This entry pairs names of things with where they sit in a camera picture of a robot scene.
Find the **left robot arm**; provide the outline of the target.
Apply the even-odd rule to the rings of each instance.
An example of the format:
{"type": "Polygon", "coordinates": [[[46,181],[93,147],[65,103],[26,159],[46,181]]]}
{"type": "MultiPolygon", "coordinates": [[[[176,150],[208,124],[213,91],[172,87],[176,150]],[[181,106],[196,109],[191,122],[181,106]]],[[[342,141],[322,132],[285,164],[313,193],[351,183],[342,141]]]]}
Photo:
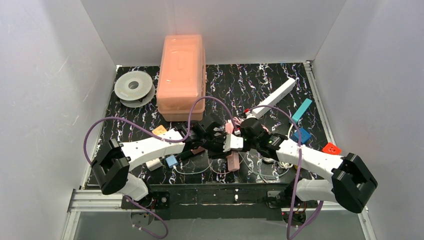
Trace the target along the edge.
{"type": "Polygon", "coordinates": [[[91,169],[103,195],[122,194],[135,201],[149,193],[149,187],[131,171],[148,161],[204,148],[225,152],[226,133],[222,124],[211,117],[189,121],[172,127],[165,133],[131,142],[110,139],[103,156],[90,161],[91,169]]]}

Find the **blue cube socket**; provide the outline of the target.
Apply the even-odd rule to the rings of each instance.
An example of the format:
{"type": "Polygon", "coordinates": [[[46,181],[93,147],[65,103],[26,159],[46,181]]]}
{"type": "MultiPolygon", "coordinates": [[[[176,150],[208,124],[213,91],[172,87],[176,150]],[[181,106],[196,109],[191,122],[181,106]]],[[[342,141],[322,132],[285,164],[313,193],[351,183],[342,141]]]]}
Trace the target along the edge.
{"type": "Polygon", "coordinates": [[[300,141],[302,145],[307,143],[311,139],[311,137],[311,134],[307,132],[304,128],[300,128],[299,131],[296,130],[293,134],[290,135],[291,140],[295,142],[300,141]]]}

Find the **white power strip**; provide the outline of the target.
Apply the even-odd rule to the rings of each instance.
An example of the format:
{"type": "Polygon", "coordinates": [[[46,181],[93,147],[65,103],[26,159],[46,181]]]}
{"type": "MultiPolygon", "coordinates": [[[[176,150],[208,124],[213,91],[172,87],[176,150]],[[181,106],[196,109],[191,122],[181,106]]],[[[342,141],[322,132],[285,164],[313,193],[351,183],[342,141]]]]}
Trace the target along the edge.
{"type": "MultiPolygon", "coordinates": [[[[285,96],[287,96],[294,88],[296,84],[295,79],[289,78],[285,83],[278,87],[272,92],[267,98],[259,103],[260,106],[273,106],[275,107],[285,96]]],[[[249,117],[260,119],[263,117],[271,108],[270,107],[258,107],[250,110],[247,114],[249,117]]]]}

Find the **pink plastic storage box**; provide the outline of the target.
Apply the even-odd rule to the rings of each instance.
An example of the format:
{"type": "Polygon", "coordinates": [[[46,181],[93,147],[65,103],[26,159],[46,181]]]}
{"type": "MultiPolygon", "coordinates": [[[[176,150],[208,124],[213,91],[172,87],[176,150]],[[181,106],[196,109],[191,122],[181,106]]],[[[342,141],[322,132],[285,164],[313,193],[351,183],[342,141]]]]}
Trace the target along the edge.
{"type": "Polygon", "coordinates": [[[167,122],[184,122],[195,101],[206,95],[206,56],[202,36],[165,37],[156,90],[158,112],[167,122]]]}

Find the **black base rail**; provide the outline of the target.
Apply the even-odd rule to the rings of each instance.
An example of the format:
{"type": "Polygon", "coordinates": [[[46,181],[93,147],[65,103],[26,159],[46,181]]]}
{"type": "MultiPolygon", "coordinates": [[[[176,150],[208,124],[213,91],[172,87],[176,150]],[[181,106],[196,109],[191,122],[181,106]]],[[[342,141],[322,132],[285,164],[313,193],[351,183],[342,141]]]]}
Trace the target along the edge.
{"type": "Polygon", "coordinates": [[[290,183],[152,184],[138,201],[164,220],[266,219],[281,221],[292,200],[290,183]]]}

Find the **pink usb charger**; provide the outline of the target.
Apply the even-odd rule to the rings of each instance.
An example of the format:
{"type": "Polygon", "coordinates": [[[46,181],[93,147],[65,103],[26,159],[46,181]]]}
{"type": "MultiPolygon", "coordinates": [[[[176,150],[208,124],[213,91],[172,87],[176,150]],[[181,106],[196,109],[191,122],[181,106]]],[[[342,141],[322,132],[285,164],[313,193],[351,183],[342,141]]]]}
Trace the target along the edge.
{"type": "Polygon", "coordinates": [[[204,149],[203,147],[198,147],[198,148],[196,148],[196,149],[192,149],[192,150],[191,150],[191,152],[192,152],[192,154],[193,154],[193,155],[200,154],[200,153],[202,153],[202,152],[204,152],[204,151],[205,151],[205,149],[204,149]]]}

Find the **red cube socket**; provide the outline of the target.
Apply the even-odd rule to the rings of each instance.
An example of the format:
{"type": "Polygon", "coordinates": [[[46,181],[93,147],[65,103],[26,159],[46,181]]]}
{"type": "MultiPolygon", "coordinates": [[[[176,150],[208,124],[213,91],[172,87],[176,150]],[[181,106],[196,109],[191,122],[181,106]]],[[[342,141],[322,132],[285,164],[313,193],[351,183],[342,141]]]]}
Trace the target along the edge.
{"type": "Polygon", "coordinates": [[[342,150],[337,147],[335,144],[328,142],[322,149],[323,153],[330,154],[330,155],[340,155],[342,153],[342,150]]]}

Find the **grey filament spool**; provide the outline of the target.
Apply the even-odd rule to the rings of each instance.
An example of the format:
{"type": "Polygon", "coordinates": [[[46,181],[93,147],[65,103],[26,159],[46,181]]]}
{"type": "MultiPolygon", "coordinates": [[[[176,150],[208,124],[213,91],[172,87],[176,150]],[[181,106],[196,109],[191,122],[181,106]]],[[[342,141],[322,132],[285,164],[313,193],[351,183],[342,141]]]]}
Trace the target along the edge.
{"type": "Polygon", "coordinates": [[[114,92],[124,106],[140,108],[152,101],[156,88],[148,73],[137,70],[119,77],[114,84],[114,92]]]}

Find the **light blue plug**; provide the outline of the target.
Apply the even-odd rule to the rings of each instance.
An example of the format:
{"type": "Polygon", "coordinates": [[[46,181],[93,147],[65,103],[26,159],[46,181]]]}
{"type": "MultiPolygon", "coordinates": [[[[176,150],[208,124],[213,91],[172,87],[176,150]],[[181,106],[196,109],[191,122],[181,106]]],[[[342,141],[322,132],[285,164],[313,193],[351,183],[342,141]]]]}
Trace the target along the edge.
{"type": "Polygon", "coordinates": [[[174,169],[179,164],[175,155],[168,156],[165,161],[170,169],[174,169]]]}

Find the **white cube socket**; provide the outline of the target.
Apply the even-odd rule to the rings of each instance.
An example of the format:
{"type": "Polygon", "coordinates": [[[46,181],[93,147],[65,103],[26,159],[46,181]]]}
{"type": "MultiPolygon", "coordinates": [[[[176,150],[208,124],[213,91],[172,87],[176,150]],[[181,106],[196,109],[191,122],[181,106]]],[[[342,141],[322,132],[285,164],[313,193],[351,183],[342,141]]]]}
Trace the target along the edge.
{"type": "Polygon", "coordinates": [[[145,165],[146,165],[146,167],[149,171],[157,170],[157,169],[159,169],[163,166],[163,164],[162,164],[162,162],[159,158],[147,161],[145,163],[145,165]]]}

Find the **aluminium frame rail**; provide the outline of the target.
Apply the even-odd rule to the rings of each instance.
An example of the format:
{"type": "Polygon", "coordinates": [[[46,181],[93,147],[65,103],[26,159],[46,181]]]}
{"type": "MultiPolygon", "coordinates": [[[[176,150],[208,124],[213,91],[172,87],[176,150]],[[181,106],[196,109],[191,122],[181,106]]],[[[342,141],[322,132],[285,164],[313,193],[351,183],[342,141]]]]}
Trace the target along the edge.
{"type": "MultiPolygon", "coordinates": [[[[314,76],[314,72],[313,72],[313,62],[311,60],[307,60],[305,62],[303,62],[303,66],[305,68],[305,72],[307,75],[307,79],[309,82],[309,85],[311,87],[311,91],[313,94],[313,98],[317,107],[317,110],[319,112],[319,116],[321,119],[321,123],[323,125],[324,128],[324,132],[326,135],[326,139],[335,144],[336,141],[334,139],[334,135],[332,133],[331,127],[330,127],[330,123],[323,105],[323,101],[320,97],[320,93],[317,87],[317,82],[316,82],[316,78],[314,76]]],[[[365,237],[366,240],[376,240],[376,235],[369,217],[369,208],[367,206],[364,207],[364,209],[362,210],[361,213],[359,213],[358,215],[358,219],[359,219],[359,223],[361,225],[361,229],[363,232],[363,235],[365,237]]]]}

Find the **teal power strip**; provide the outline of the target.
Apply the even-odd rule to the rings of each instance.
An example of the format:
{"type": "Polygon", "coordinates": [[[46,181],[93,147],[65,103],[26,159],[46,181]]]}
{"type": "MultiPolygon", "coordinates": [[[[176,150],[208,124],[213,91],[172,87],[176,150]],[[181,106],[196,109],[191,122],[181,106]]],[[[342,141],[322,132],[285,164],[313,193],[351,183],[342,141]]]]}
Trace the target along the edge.
{"type": "Polygon", "coordinates": [[[292,120],[296,124],[304,115],[304,113],[308,110],[309,106],[312,104],[312,100],[307,98],[305,99],[302,104],[298,107],[296,112],[292,115],[292,120]]]}

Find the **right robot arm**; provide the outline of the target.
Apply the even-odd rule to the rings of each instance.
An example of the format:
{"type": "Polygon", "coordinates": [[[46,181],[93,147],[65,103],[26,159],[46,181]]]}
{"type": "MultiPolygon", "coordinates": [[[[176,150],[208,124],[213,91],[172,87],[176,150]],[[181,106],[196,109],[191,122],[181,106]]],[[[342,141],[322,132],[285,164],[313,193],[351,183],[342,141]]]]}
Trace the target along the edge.
{"type": "Polygon", "coordinates": [[[301,179],[293,185],[295,197],[303,202],[338,203],[359,214],[378,187],[378,182],[361,157],[328,154],[315,150],[279,133],[268,133],[252,117],[240,125],[245,150],[255,149],[261,156],[289,163],[317,174],[319,179],[301,179]]]}

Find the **tan cube socket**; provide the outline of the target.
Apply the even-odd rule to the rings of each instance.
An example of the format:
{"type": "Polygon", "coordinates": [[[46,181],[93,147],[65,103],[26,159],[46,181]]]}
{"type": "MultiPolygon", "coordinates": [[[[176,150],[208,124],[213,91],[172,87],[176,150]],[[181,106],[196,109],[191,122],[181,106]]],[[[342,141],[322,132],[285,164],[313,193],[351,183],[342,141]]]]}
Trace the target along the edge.
{"type": "Polygon", "coordinates": [[[151,131],[154,135],[159,136],[168,132],[168,130],[163,126],[159,125],[151,131]]]}

